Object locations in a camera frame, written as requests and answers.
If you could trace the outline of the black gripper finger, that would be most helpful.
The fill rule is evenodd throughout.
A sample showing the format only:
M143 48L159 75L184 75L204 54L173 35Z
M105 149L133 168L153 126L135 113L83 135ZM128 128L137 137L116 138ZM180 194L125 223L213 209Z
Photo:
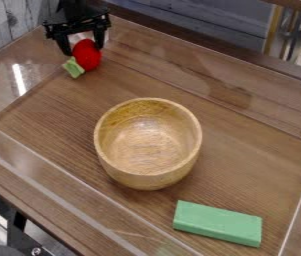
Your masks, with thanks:
M63 52L63 54L65 56L71 56L72 52L71 52L71 46L69 46L69 41L68 41L68 37L63 34L56 34L53 36L53 39L56 41L56 44Z
M96 27L92 30L95 47L96 47L97 50L100 50L104 46L104 33L105 33L105 28L104 27Z

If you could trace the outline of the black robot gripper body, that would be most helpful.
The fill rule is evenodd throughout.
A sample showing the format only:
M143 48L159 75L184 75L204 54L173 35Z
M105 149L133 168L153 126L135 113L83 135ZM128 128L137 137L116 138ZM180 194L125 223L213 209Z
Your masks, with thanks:
M87 18L108 15L107 9L85 10L83 13L65 14L64 10L55 12L42 22L45 37L53 39L56 34L77 33L83 26L79 23Z

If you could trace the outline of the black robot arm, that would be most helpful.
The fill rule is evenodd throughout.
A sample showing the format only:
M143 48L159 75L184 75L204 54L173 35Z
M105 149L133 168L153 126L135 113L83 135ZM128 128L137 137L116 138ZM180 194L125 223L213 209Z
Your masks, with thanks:
M56 11L42 21L45 38L52 39L61 53L72 55L68 36L91 32L97 49L104 46L105 32L111 27L105 4L88 0L59 0Z

